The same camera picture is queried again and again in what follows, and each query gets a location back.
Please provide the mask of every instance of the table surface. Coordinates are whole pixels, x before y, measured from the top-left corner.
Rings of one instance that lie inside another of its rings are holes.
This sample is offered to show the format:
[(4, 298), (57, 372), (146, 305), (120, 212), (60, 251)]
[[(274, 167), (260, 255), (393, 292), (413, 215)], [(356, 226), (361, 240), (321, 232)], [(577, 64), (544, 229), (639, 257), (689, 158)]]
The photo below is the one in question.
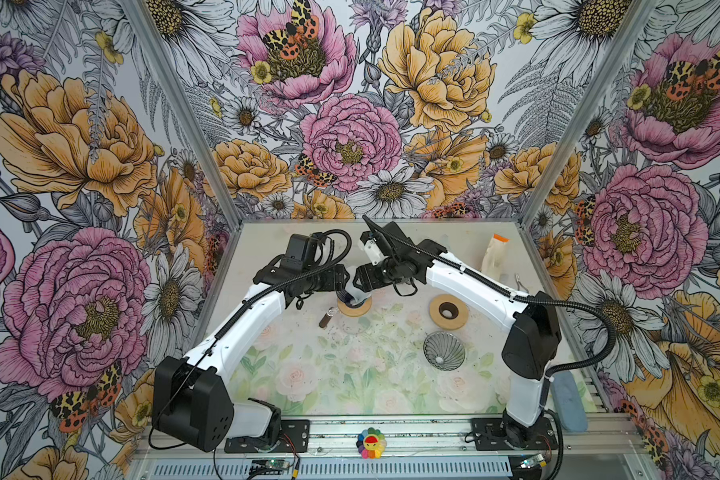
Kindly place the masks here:
[[(502, 280), (516, 286), (515, 274), (531, 293), (542, 290), (517, 227), (493, 222), (400, 222), (415, 243), (430, 238), (446, 246), (473, 268), (480, 264), (494, 234), (509, 239)], [(216, 328), (247, 292), (256, 272), (283, 253), (291, 234), (328, 229), (346, 230), (358, 244), (367, 229), (362, 222), (308, 222), (245, 224), (209, 321)], [(335, 236), (336, 251), (344, 246)], [(354, 245), (343, 263), (368, 262)], [(442, 294), (418, 284), (413, 297), (402, 298), (393, 288), (373, 293), (373, 307), (359, 319), (337, 312), (321, 329), (320, 319), (336, 306), (336, 295), (316, 293), (301, 310), (292, 303), (265, 329), (242, 359), (230, 382), (233, 400), (258, 398), (282, 409), (283, 415), (386, 415), (500, 413), (509, 394), (510, 370), (501, 361), (506, 338), (499, 327), (471, 311), (467, 324), (451, 333), (466, 349), (462, 366), (441, 372), (423, 353), (424, 338), (440, 328), (429, 316), (429, 303)], [(554, 362), (573, 355), (565, 338)], [(596, 407), (578, 371), (574, 378), (584, 409)]]

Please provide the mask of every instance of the robotic arm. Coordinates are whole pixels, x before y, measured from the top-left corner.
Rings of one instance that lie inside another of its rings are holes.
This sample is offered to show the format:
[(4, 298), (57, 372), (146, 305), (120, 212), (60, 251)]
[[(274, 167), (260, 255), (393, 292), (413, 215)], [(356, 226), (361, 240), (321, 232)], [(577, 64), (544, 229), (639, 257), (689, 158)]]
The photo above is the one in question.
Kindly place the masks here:
[[(340, 301), (357, 308), (373, 290), (393, 285), (400, 294), (399, 285), (416, 289), (418, 280), (456, 295), (508, 334), (501, 355), (512, 371), (504, 430), (513, 445), (524, 445), (542, 417), (549, 377), (556, 371), (549, 365), (561, 340), (554, 308), (559, 302), (542, 292), (529, 296), (499, 284), (431, 240), (413, 245), (394, 222), (380, 227), (367, 217), (364, 220), (370, 230), (361, 240), (371, 262), (356, 269), (351, 283), (339, 263), (351, 245), (349, 235), (341, 230), (293, 235), (286, 254), (256, 274), (246, 298), (227, 321), (182, 359), (165, 358), (155, 370), (153, 427), (205, 452), (225, 438), (242, 436), (259, 438), (262, 446), (275, 445), (279, 409), (252, 398), (232, 404), (226, 390), (261, 331), (294, 299), (300, 308), (302, 295), (334, 291)], [(346, 248), (334, 260), (331, 247), (327, 261), (320, 265), (321, 260), (315, 260), (317, 248), (322, 257), (331, 234), (343, 234)]]

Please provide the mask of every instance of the blue eraser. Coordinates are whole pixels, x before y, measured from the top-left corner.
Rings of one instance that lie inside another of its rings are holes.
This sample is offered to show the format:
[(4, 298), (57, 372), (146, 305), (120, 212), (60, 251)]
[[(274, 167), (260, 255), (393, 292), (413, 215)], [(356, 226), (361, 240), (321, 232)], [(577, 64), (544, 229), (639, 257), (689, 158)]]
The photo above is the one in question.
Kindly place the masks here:
[(563, 428), (568, 432), (586, 432), (586, 413), (574, 374), (568, 370), (555, 373), (551, 389), (554, 408)]

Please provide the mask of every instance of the wooden disc with hole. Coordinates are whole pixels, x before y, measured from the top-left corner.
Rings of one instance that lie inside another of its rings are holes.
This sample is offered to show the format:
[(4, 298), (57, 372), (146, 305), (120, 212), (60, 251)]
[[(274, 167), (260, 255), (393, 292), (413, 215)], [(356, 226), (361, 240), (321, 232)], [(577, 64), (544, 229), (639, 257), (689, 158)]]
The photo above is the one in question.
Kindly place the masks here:
[(453, 295), (438, 295), (429, 303), (429, 316), (443, 330), (460, 329), (467, 323), (467, 304)]
[(357, 308), (351, 308), (346, 303), (339, 301), (338, 302), (338, 310), (341, 313), (344, 313), (346, 316), (351, 317), (358, 317), (363, 316), (371, 309), (373, 306), (373, 297), (369, 297), (362, 305), (360, 305)]

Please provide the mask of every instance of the metal corner post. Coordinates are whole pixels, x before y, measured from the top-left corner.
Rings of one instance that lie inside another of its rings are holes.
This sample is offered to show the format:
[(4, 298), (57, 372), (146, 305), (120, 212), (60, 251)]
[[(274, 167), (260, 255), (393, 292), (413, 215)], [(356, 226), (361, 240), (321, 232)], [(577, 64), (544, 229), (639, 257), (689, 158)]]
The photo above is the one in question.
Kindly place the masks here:
[(576, 106), (574, 116), (565, 129), (563, 137), (557, 142), (557, 148), (552, 154), (549, 166), (539, 179), (530, 201), (520, 214), (520, 225), (523, 228), (528, 228), (529, 221), (533, 219), (538, 209), (541, 208), (547, 198), (547, 193), (552, 190), (557, 177), (566, 165), (567, 159), (576, 148), (580, 133), (586, 129), (586, 125), (591, 120), (596, 110), (597, 101), (604, 95), (608, 83), (618, 72), (627, 53), (634, 48), (637, 35), (645, 27), (656, 4), (656, 0), (634, 0), (626, 14), (624, 14), (621, 27), (616, 32), (610, 48), (608, 48), (605, 57), (600, 63), (600, 67), (593, 73), (592, 81), (586, 87), (584, 96)]
[(147, 58), (155, 80), (163, 88), (197, 155), (202, 171), (208, 177), (211, 188), (216, 192), (216, 199), (219, 201), (219, 206), (227, 222), (234, 231), (239, 230), (242, 217), (235, 208), (232, 198), (226, 194), (226, 185), (219, 174), (219, 169), (216, 168), (216, 162), (211, 157), (206, 137), (200, 128), (200, 123), (195, 118), (181, 79), (173, 68), (173, 60), (163, 48), (160, 33), (157, 31), (144, 0), (127, 0), (121, 2), (121, 5)]

